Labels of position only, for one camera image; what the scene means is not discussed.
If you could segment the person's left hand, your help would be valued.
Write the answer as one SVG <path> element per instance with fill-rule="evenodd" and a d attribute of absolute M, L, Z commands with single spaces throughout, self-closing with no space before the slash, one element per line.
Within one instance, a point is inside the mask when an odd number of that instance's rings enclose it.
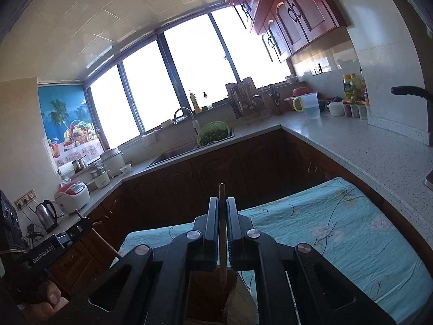
<path fill-rule="evenodd" d="M 45 293 L 43 302 L 39 304 L 22 304 L 19 307 L 22 316 L 29 324 L 42 324 L 69 303 L 52 281 L 47 281 L 41 286 L 40 290 Z"/>

